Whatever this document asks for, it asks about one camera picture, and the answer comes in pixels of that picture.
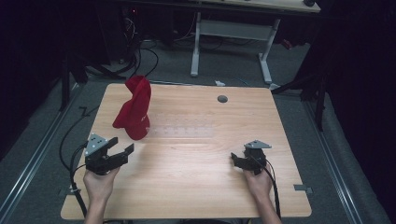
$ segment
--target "red hat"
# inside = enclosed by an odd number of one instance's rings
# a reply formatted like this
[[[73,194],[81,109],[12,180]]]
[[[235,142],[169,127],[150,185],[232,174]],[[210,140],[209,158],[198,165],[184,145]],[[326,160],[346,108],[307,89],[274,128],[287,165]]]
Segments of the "red hat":
[[[120,113],[113,122],[114,128],[125,128],[125,132],[134,139],[140,140],[149,132],[149,100],[151,87],[143,76],[129,78],[125,82],[132,93],[132,99],[123,104]]]

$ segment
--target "desk top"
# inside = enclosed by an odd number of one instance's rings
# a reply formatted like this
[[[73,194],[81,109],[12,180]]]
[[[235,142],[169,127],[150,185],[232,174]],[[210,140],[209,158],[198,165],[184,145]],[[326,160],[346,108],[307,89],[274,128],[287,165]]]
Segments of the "desk top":
[[[308,7],[303,0],[198,0],[207,3],[221,3],[243,7],[266,7],[271,9],[290,10],[297,12],[320,12],[318,4]]]
[[[307,217],[311,208],[271,92],[263,88],[151,85],[148,136],[131,140],[112,122],[131,93],[123,84],[108,85],[92,132],[119,143],[109,155],[134,142],[134,152],[115,180],[105,218],[258,217],[242,170],[231,153],[243,157],[244,144],[260,140],[276,172],[283,217]],[[219,95],[228,98],[218,101]],[[82,182],[76,182],[86,204]],[[74,196],[67,196],[65,219],[83,219]]]

